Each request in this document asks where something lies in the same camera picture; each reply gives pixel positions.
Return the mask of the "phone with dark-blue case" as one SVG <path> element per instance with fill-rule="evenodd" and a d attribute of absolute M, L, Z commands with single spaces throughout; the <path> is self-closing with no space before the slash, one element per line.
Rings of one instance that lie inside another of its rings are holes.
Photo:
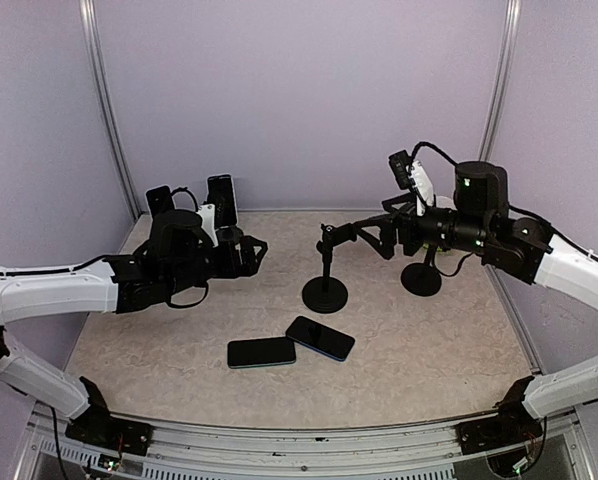
<path fill-rule="evenodd" d="M 355 339 L 305 316 L 298 316 L 286 329 L 290 340 L 330 359 L 343 362 L 355 345 Z"/>

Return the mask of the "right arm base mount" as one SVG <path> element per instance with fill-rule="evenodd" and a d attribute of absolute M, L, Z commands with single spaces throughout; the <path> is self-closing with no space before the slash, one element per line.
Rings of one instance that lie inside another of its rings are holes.
<path fill-rule="evenodd" d="M 498 449 L 543 435 L 543 423 L 537 420 L 502 419 L 492 416 L 461 422 L 456 427 L 463 455 Z"/>

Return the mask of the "folding phone stand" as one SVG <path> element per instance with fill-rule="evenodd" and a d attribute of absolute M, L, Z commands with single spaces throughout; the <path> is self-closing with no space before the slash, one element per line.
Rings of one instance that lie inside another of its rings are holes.
<path fill-rule="evenodd" d="M 238 244 L 243 237 L 243 231 L 237 226 L 222 227 L 216 230 L 219 242 L 232 242 Z"/>

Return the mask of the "black clamp phone stand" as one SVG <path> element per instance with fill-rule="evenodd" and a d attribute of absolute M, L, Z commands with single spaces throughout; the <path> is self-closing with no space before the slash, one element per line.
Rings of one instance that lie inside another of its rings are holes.
<path fill-rule="evenodd" d="M 322 237 L 317 243 L 317 251 L 322 258 L 322 274 L 309 280 L 301 295 L 304 305 L 320 314 L 340 311 L 348 301 L 348 290 L 344 283 L 331 274 L 334 249 L 346 242 L 357 239 L 355 227 L 347 223 L 338 227 L 321 225 Z"/>

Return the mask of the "phone with light-blue case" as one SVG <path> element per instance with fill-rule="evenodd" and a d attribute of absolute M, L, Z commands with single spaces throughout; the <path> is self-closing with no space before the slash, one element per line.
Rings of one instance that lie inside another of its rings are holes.
<path fill-rule="evenodd" d="M 238 223 L 234 183 L 230 174 L 207 178 L 207 201 L 215 206 L 215 226 L 235 227 Z"/>

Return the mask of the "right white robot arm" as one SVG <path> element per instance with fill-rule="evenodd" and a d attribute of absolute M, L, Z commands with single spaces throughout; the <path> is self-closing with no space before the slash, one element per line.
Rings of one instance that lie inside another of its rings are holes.
<path fill-rule="evenodd" d="M 390 163 L 406 190 L 400 207 L 384 203 L 385 214 L 357 221 L 358 236 L 382 257 L 393 256 L 396 244 L 413 255 L 423 244 L 460 250 L 527 284 L 562 292 L 598 311 L 598 256 L 566 239 L 547 220 L 520 210 L 510 218 L 507 173 L 479 161 L 455 167 L 451 208 L 430 206 L 420 193 L 430 181 L 421 164 Z M 540 419 L 578 404 L 598 400 L 598 355 L 553 374 L 516 381 L 499 403 L 490 433 L 502 444 L 525 432 L 530 418 Z"/>

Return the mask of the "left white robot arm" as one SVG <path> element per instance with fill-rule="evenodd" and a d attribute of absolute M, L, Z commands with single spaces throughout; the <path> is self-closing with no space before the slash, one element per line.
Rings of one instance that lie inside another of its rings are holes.
<path fill-rule="evenodd" d="M 101 255 L 47 270 L 0 267 L 0 381 L 60 411 L 100 445 L 119 434 L 96 384 L 55 368 L 7 334 L 9 322 L 73 313 L 126 314 L 165 304 L 212 279 L 258 273 L 265 241 L 235 226 L 217 227 L 210 210 L 174 209 L 152 218 L 148 238 L 132 253 Z"/>

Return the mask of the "phone with lilac case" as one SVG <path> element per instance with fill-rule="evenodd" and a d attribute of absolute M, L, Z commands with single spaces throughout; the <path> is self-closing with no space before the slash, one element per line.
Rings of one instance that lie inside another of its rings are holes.
<path fill-rule="evenodd" d="M 168 185 L 148 190 L 145 197 L 152 217 L 175 209 L 173 193 Z"/>

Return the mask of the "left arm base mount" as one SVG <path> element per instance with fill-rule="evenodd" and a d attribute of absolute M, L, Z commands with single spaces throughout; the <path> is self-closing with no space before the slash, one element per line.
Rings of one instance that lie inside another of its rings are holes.
<path fill-rule="evenodd" d="M 68 438 L 84 444 L 138 456 L 147 454 L 152 434 L 153 427 L 147 423 L 116 417 L 90 425 L 73 422 L 65 433 Z"/>

